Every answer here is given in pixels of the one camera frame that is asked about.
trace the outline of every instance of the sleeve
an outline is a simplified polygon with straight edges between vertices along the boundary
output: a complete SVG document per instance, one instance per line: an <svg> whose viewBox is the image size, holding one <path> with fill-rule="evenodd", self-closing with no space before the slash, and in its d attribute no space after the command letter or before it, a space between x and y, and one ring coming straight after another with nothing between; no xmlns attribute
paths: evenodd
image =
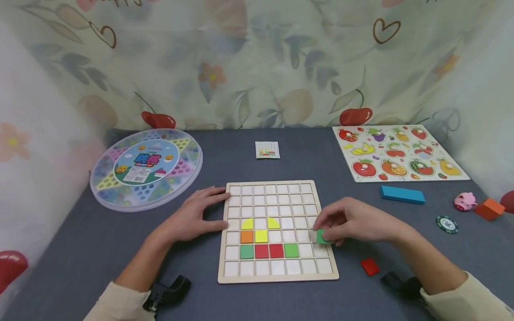
<svg viewBox="0 0 514 321"><path fill-rule="evenodd" d="M111 282L84 321L155 321L143 310L149 296L150 291L139 293Z"/></svg>
<svg viewBox="0 0 514 321"><path fill-rule="evenodd" d="M453 291L421 296L428 310L443 321L514 321L514 311L498 299L480 281L466 272L468 279Z"/></svg>

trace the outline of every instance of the blue wooden block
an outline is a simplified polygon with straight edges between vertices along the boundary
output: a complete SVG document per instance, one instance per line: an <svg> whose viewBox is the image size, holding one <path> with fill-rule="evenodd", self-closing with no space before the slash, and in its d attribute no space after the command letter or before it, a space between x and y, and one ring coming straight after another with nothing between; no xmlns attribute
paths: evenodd
<svg viewBox="0 0 514 321"><path fill-rule="evenodd" d="M422 191L382 185L380 187L380 194L382 195L382 198L385 199L406 203L425 204L425 197L423 196Z"/></svg>

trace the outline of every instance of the right hand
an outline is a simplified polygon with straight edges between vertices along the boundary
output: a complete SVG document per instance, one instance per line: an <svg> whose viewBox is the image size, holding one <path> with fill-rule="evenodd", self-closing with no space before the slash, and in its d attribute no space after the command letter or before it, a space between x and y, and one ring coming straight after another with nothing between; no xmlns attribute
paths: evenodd
<svg viewBox="0 0 514 321"><path fill-rule="evenodd" d="M326 206L313 230L323 229L323 239L336 246L345 238L361 241L394 241L411 227L388 213L351 197Z"/></svg>

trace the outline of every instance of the pink pig toy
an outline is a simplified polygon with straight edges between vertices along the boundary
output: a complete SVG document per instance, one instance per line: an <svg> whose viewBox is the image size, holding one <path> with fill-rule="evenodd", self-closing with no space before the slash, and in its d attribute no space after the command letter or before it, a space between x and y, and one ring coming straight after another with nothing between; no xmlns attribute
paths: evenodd
<svg viewBox="0 0 514 321"><path fill-rule="evenodd" d="M453 207L461 212L469 211L476 206L476 198L473 193L460 193L453 200Z"/></svg>

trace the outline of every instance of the orange block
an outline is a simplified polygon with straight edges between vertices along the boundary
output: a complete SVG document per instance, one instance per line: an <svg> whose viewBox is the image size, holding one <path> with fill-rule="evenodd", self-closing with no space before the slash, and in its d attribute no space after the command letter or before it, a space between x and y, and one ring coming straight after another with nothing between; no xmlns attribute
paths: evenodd
<svg viewBox="0 0 514 321"><path fill-rule="evenodd" d="M484 202L478 204L475 207L475 213L482 216L488 221L497 219L505 211L505 207L499 203L496 203L492 198L486 199Z"/></svg>
<svg viewBox="0 0 514 321"><path fill-rule="evenodd" d="M241 231L241 244L253 243L253 231Z"/></svg>

